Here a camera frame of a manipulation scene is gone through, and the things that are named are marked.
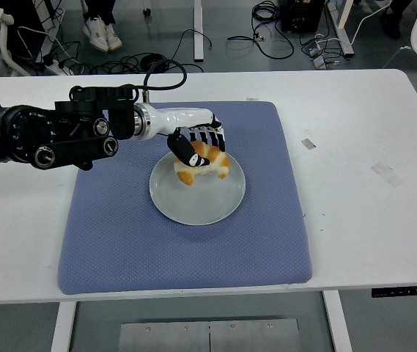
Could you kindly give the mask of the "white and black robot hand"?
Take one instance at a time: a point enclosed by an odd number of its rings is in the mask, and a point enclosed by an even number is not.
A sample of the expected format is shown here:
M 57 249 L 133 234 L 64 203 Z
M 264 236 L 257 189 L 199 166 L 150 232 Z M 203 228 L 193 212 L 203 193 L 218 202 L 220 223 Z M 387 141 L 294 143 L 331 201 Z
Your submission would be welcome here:
M 206 166 L 207 157 L 198 154 L 194 146 L 180 133 L 182 128 L 194 129 L 203 137 L 210 135 L 212 145 L 225 151 L 225 138 L 222 124 L 208 109 L 156 109 L 144 104 L 145 132 L 142 139 L 151 139 L 156 134 L 167 135 L 167 145 L 174 155 L 187 166 Z

